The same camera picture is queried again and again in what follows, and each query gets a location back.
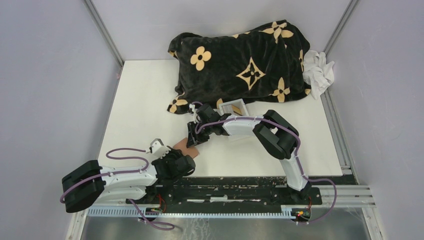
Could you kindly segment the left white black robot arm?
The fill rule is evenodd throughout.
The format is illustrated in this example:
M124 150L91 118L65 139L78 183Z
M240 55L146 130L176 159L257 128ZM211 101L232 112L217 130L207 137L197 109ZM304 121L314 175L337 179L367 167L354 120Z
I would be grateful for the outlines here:
M67 213L76 213L95 203L130 201L150 204L158 201L158 187L172 185L194 173L194 148L174 149L166 145L149 147L156 157L152 162L141 156L140 166L109 167L89 160L61 180L63 194L59 198Z

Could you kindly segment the white plastic card tray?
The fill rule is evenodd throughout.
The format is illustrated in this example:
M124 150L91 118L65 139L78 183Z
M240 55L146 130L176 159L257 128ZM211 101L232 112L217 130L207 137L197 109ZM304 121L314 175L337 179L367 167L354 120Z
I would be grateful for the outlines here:
M222 115L231 114L236 116L249 116L245 102L241 98L232 101L221 102L218 103L217 106Z

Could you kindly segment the tan leather card holder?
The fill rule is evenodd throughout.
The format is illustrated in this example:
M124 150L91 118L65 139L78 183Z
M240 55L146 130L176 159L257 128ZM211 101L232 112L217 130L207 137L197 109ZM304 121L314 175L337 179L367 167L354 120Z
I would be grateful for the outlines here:
M200 153L195 146L187 147L188 138L185 137L177 142L172 148L180 150L184 156L190 156L192 159L196 158Z

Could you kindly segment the black floral plush blanket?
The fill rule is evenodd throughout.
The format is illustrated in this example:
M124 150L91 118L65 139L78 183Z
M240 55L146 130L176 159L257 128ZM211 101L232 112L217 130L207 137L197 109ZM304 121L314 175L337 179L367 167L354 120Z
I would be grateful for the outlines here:
M179 71L177 95L167 110L181 115L194 102L218 108L238 99L246 104L301 100L312 91L303 77L309 50L309 41L287 20L231 36L181 33L168 46Z

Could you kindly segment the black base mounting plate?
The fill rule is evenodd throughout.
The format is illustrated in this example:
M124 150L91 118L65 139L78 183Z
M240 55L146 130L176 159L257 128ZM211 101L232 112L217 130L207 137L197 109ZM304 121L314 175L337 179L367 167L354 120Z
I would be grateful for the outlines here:
M308 183L297 192L283 176L183 177L157 190L155 203L135 203L159 205L168 214L279 213L283 206L307 209L323 203L319 188Z

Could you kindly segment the white crumpled cloth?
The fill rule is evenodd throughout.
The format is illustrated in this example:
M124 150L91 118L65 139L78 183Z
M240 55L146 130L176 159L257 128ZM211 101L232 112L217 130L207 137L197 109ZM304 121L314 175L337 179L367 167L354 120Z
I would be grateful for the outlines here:
M334 83L334 61L327 62L324 52L309 50L303 58L303 79L311 86L310 94L315 100Z

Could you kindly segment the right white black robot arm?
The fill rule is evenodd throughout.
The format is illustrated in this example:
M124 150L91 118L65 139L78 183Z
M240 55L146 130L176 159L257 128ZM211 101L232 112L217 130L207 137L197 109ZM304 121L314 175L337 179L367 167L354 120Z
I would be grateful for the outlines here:
M187 148L205 143L211 134L217 136L253 136L265 150L278 159L287 178L289 199L302 204L309 198L307 180L298 160L301 144L299 132L274 110L259 116L220 114L209 104L189 104L193 121L187 124Z

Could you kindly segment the stack of credit cards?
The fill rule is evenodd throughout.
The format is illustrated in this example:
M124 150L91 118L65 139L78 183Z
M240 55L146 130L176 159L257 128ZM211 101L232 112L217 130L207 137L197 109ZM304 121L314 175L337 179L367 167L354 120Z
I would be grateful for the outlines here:
M242 109L233 105L233 104L223 105L222 110L225 114L232 114L232 115L237 115L237 116L243 115Z

